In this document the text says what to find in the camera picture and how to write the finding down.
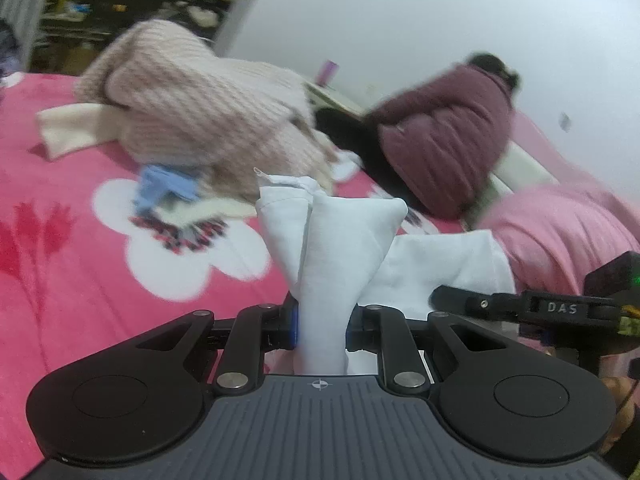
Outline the person's right hand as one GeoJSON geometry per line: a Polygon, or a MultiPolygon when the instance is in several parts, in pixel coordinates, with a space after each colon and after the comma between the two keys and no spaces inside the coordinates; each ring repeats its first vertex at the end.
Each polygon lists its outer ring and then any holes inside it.
{"type": "Polygon", "coordinates": [[[614,448],[615,451],[622,451],[630,458],[638,458],[639,438],[631,437],[629,431],[636,420],[634,395],[639,382],[628,377],[603,377],[601,382],[613,396],[616,414],[612,427],[600,446],[599,453],[605,455],[614,448]]]}

